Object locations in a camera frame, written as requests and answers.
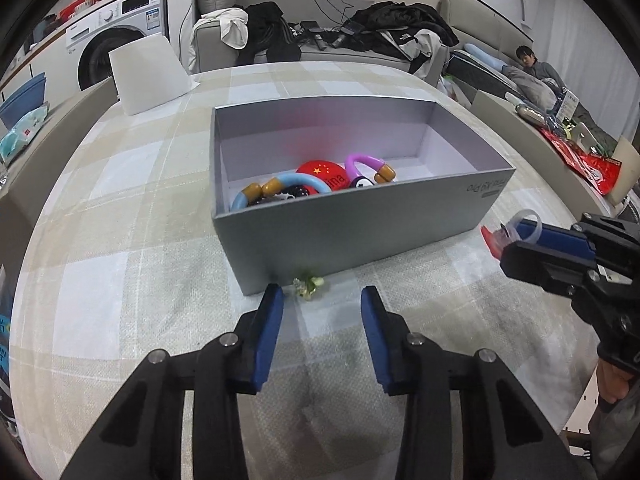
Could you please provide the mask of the black clothes on sofa arm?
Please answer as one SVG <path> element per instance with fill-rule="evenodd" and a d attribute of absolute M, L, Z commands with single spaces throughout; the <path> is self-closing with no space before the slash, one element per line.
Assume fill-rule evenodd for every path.
<path fill-rule="evenodd" d="M 298 62 L 302 58 L 302 50 L 277 3 L 253 4 L 245 12 L 248 39 L 236 58 L 237 66 L 253 64 L 260 52 L 265 52 L 269 63 Z"/>

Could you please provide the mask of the person's right hand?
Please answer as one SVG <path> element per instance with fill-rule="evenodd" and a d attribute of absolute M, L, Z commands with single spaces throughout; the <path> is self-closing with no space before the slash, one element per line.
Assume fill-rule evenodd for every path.
<path fill-rule="evenodd" d="M 626 398 L 629 383 L 634 375 L 621 370 L 605 360 L 600 360 L 597 366 L 597 385 L 600 397 L 608 404 L 616 404 Z"/>

